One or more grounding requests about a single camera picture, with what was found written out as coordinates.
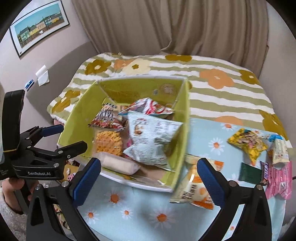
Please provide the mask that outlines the yellow snack bag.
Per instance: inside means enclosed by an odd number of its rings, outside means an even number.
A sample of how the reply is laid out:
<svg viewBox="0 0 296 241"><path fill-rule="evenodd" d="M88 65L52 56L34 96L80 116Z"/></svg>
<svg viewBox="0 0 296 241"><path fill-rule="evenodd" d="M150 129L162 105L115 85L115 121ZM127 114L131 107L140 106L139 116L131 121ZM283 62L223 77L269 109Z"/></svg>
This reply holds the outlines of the yellow snack bag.
<svg viewBox="0 0 296 241"><path fill-rule="evenodd" d="M227 142L243 150L249 157L252 166L256 165L257 158L268 148L257 133L245 128L239 129Z"/></svg>

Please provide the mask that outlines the green cardboard box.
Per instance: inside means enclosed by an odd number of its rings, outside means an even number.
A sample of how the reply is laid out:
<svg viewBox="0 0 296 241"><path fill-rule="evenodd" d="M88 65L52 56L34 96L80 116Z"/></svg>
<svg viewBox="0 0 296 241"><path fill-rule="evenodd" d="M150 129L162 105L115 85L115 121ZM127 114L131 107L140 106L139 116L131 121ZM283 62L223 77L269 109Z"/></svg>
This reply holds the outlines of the green cardboard box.
<svg viewBox="0 0 296 241"><path fill-rule="evenodd" d="M172 192L187 145L189 84L179 76L97 80L75 104L58 146L84 141L87 150L78 161L98 158L103 177Z"/></svg>

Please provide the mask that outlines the orange ham bread packet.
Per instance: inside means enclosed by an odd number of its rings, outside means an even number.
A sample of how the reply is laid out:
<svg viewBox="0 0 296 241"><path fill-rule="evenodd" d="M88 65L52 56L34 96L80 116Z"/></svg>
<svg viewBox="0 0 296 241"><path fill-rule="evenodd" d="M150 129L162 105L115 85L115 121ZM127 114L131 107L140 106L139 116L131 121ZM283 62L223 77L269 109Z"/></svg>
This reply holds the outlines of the orange ham bread packet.
<svg viewBox="0 0 296 241"><path fill-rule="evenodd" d="M171 196L171 203L188 202L194 206L213 210L214 203L197 172L197 161L200 159L199 156L185 155L185 162L189 164L189 171Z"/></svg>

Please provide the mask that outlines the blue and cream snack bag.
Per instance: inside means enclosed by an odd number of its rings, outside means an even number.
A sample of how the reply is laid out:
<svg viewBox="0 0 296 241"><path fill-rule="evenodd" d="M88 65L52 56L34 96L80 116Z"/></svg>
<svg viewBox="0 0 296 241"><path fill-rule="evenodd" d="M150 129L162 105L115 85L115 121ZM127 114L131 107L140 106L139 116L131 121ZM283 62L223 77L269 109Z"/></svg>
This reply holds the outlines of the blue and cream snack bag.
<svg viewBox="0 0 296 241"><path fill-rule="evenodd" d="M271 158L272 166L281 170L290 162L285 139L280 135L273 134L267 140L271 143L268 155Z"/></svg>

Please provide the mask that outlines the white translucent bun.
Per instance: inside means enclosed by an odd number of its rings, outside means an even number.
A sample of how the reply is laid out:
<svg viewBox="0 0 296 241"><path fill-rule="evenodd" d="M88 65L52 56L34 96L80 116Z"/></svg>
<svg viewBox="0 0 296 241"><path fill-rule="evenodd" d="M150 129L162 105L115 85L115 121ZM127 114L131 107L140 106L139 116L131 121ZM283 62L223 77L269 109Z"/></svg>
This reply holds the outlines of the white translucent bun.
<svg viewBox="0 0 296 241"><path fill-rule="evenodd" d="M98 152L93 157L100 160L102 167L121 174L133 175L140 169L136 162L107 152Z"/></svg>

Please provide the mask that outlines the framed city picture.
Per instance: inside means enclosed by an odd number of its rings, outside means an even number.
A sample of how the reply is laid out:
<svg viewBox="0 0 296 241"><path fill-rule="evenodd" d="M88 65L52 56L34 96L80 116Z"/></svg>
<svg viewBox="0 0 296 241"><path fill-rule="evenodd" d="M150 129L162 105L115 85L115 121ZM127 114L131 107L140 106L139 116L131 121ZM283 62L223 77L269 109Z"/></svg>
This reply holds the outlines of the framed city picture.
<svg viewBox="0 0 296 241"><path fill-rule="evenodd" d="M38 42L68 25L62 1L52 1L14 21L9 32L14 48L21 57Z"/></svg>

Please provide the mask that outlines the dark green snack packet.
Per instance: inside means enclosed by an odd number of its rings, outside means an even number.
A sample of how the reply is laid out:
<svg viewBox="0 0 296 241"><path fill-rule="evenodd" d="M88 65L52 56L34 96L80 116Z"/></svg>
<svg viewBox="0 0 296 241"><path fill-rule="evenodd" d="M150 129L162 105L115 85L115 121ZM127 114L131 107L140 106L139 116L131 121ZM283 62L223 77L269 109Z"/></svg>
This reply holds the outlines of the dark green snack packet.
<svg viewBox="0 0 296 241"><path fill-rule="evenodd" d="M248 164L241 163L238 180L251 184L259 184L261 182L261 170Z"/></svg>

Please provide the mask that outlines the clear-wrapped orange noodle snack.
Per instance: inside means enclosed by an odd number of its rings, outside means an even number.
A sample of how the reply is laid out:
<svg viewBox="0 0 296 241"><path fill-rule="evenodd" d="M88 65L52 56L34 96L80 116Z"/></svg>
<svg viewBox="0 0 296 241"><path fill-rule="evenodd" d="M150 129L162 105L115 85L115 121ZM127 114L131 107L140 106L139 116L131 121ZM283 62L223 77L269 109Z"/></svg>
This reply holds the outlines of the clear-wrapped orange noodle snack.
<svg viewBox="0 0 296 241"><path fill-rule="evenodd" d="M97 131L93 139L93 153L106 152L121 156L123 142L119 132Z"/></svg>

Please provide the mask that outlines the green striped floral quilt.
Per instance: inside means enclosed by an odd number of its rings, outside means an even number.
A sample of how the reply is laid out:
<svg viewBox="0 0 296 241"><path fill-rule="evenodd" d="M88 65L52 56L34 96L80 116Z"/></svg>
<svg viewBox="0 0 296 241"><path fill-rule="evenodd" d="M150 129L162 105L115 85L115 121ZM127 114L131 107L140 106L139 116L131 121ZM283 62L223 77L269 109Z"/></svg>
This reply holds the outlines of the green striped floral quilt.
<svg viewBox="0 0 296 241"><path fill-rule="evenodd" d="M48 114L66 123L86 90L98 83L104 96L123 103L150 97L190 116L287 136L256 75L225 60L194 55L101 53L75 68L69 84L50 99Z"/></svg>

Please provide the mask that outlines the white fleece sleeve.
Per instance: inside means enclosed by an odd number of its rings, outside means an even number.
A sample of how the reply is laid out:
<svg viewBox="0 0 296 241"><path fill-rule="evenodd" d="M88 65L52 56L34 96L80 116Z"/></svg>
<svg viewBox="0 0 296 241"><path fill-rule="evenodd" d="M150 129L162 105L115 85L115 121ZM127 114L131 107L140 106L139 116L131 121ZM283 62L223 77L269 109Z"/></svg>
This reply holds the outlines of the white fleece sleeve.
<svg viewBox="0 0 296 241"><path fill-rule="evenodd" d="M18 240L26 240L27 216L14 212L5 202L1 188L1 215Z"/></svg>

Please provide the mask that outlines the red black snack packet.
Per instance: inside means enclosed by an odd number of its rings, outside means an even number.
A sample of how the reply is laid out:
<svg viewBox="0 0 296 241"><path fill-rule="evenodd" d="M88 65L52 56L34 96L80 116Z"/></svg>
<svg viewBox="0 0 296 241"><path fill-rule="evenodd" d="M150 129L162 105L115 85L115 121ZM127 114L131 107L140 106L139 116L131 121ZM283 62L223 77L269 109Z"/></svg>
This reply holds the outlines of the red black snack packet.
<svg viewBox="0 0 296 241"><path fill-rule="evenodd" d="M125 128L126 119L119 114L120 106L112 103L104 103L98 114L93 118L89 127L107 128L113 130L122 130Z"/></svg>

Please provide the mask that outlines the brown chocolate bar wrapper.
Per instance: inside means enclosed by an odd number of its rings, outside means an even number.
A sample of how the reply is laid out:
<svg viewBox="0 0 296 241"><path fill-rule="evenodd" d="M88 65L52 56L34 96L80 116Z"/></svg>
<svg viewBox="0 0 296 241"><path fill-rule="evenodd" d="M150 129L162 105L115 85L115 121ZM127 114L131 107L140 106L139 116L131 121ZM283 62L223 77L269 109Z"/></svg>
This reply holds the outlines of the brown chocolate bar wrapper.
<svg viewBox="0 0 296 241"><path fill-rule="evenodd" d="M261 164L261 181L260 184L266 186L268 184L269 164L267 162L260 162Z"/></svg>

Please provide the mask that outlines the pink snack bag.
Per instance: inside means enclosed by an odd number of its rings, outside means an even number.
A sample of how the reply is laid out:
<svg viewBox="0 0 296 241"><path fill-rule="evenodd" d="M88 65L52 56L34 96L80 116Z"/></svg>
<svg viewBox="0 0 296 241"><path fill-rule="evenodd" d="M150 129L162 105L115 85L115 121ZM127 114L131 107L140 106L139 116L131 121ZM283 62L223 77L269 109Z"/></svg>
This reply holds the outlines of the pink snack bag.
<svg viewBox="0 0 296 241"><path fill-rule="evenodd" d="M272 165L268 168L268 185L265 190L267 199L280 195L288 200L292 195L292 163L287 163L281 170Z"/></svg>

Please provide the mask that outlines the beige curtain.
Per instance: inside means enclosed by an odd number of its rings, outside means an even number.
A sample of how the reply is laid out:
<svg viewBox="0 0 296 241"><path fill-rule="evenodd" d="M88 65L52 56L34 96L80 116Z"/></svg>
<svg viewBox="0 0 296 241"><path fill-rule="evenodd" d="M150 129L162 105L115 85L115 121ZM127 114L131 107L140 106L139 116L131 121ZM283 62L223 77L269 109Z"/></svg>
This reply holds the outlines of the beige curtain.
<svg viewBox="0 0 296 241"><path fill-rule="evenodd" d="M198 55L260 75L268 42L266 1L73 1L99 53Z"/></svg>

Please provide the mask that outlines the red and white snack bag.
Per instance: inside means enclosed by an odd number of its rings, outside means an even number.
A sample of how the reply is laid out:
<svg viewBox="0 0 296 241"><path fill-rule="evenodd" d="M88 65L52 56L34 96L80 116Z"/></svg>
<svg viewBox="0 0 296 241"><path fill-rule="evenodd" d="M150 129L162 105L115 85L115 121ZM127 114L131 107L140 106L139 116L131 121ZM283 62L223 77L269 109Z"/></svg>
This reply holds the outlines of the red and white snack bag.
<svg viewBox="0 0 296 241"><path fill-rule="evenodd" d="M127 115L129 111L136 111L159 118L166 118L175 112L172 108L159 104L149 97L138 99L130 105L119 105L118 110L121 116Z"/></svg>

